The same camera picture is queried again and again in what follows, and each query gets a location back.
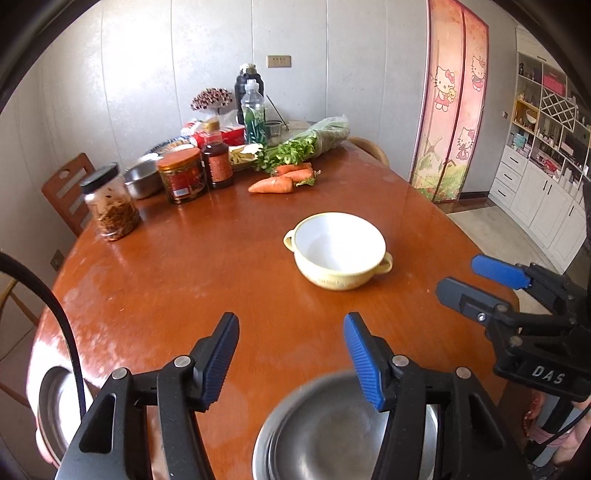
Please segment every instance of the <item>wooden table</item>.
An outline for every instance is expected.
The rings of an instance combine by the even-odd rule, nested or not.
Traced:
[[[476,245],[406,181],[348,142],[314,166],[322,170],[317,185],[294,194],[249,194],[263,176],[255,172],[182,206],[159,194],[140,203],[143,223],[118,242],[104,241],[91,224],[53,289],[72,323],[85,378],[97,387],[120,366],[135,373],[161,368],[209,335],[223,312],[238,315],[240,341],[222,394],[199,414],[220,479],[252,478],[256,436],[282,398],[319,375],[352,368],[342,332],[352,310],[396,353],[423,367],[465,365],[495,401],[505,385],[492,373],[483,329],[439,305],[434,294],[437,282],[452,275],[517,307],[511,290],[471,272]],[[302,219],[330,211],[376,225],[394,256],[392,272],[348,292],[308,282],[282,239]],[[33,411],[41,380],[55,365],[69,361],[57,322],[45,312],[28,376]],[[160,480],[166,475],[156,416],[150,424]]]

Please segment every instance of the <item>cable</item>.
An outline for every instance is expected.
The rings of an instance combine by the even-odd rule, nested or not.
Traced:
[[[553,441],[555,441],[557,438],[561,437],[562,435],[564,435],[566,432],[568,432],[571,428],[573,428],[589,411],[589,409],[591,408],[591,403],[589,405],[587,405],[582,411],[581,413],[577,416],[577,418],[575,418],[572,422],[570,422],[566,427],[563,427],[562,429],[560,429],[558,431],[558,433],[555,433],[554,435],[552,435],[548,440],[546,440],[544,443],[540,443],[540,447],[547,447],[550,443],[552,443]]]
[[[37,295],[45,305],[55,315],[57,323],[60,326],[61,332],[66,340],[66,347],[72,362],[72,371],[74,373],[74,380],[76,381],[76,392],[78,393],[78,405],[80,407],[80,421],[86,414],[86,397],[84,394],[84,382],[82,380],[82,368],[80,367],[80,358],[78,357],[78,349],[76,348],[76,341],[72,327],[66,316],[66,312],[61,307],[60,302],[57,301],[53,292],[45,285],[33,272],[21,263],[9,257],[7,254],[0,252],[0,271],[6,275],[14,278],[17,282],[22,283],[35,295]]]

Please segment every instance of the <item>wall outlet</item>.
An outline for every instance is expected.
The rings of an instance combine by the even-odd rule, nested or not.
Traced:
[[[267,55],[267,68],[290,69],[291,55]]]
[[[60,252],[60,250],[56,250],[56,253],[53,254],[53,258],[50,261],[51,266],[53,269],[58,272],[60,271],[61,265],[64,263],[64,254]]]

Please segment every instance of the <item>bowl handle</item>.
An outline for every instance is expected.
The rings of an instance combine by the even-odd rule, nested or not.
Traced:
[[[294,237],[294,231],[290,230],[289,232],[287,232],[285,234],[285,237],[283,237],[283,244],[287,247],[288,250],[290,251],[294,251],[294,246],[292,244],[293,242],[293,237]]]
[[[382,261],[379,263],[377,267],[375,267],[374,273],[376,275],[383,275],[385,273],[388,273],[390,270],[392,270],[393,265],[394,261],[392,260],[392,255],[386,252]]]

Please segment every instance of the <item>orange carrot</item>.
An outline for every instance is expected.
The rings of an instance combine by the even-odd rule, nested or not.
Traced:
[[[304,168],[302,170],[295,170],[289,171],[284,173],[282,177],[289,177],[291,178],[294,183],[298,183],[304,180],[313,179],[316,176],[314,170],[310,170],[309,168]]]
[[[313,170],[311,163],[304,162],[304,163],[300,163],[299,165],[279,165],[275,169],[275,172],[277,173],[277,175],[281,176],[281,175],[285,175],[286,173],[289,173],[291,171],[304,170],[305,168],[307,168],[309,170]]]
[[[250,193],[291,193],[294,181],[289,177],[271,177],[256,182],[248,188]]]

